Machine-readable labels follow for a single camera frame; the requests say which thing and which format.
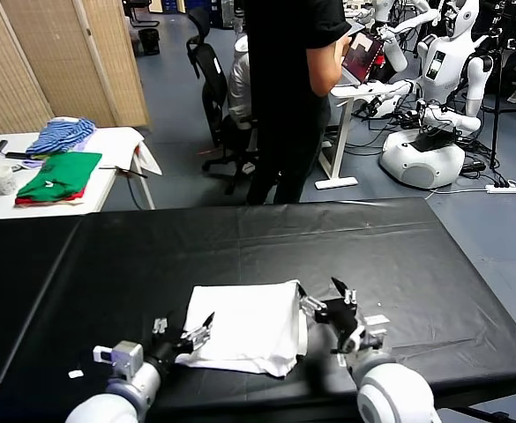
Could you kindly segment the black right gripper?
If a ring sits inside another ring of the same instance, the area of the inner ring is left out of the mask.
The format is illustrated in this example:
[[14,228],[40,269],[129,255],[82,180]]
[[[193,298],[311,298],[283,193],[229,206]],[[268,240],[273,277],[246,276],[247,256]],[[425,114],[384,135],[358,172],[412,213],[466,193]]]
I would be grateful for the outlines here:
[[338,348],[356,348],[358,322],[356,319],[356,290],[349,289],[341,280],[331,277],[334,287],[342,298],[320,301],[309,296],[298,284],[300,309],[315,323],[328,324],[333,328]]

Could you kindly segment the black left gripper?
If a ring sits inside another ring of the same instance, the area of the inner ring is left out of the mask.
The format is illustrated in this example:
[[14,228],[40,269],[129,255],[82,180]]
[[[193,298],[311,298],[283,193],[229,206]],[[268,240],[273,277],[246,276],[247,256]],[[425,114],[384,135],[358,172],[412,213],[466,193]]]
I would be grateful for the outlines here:
[[165,332],[168,327],[166,317],[155,318],[153,321],[153,335],[145,352],[145,361],[157,370],[169,370],[181,352],[195,352],[211,337],[211,328],[214,319],[212,312],[204,322],[193,330],[182,332]]

